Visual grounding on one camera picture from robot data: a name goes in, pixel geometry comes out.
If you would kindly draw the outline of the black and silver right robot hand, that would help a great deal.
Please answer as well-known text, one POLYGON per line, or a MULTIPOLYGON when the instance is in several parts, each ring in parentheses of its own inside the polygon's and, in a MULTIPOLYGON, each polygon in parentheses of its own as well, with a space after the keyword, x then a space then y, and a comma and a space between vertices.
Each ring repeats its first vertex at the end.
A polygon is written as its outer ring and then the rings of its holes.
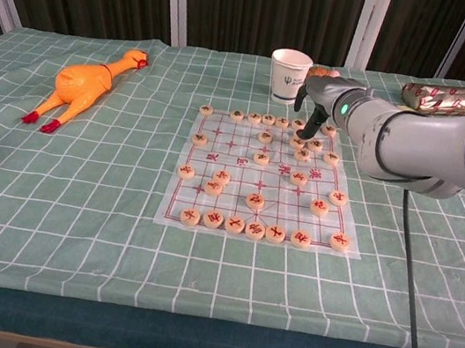
POLYGON ((305 141, 312 139, 329 119, 338 129, 345 130, 348 113, 367 92, 366 85, 352 78, 307 77, 297 91, 293 109, 296 113, 300 111, 304 98, 308 96, 314 103, 314 111, 304 129, 296 131, 296 136, 305 141))

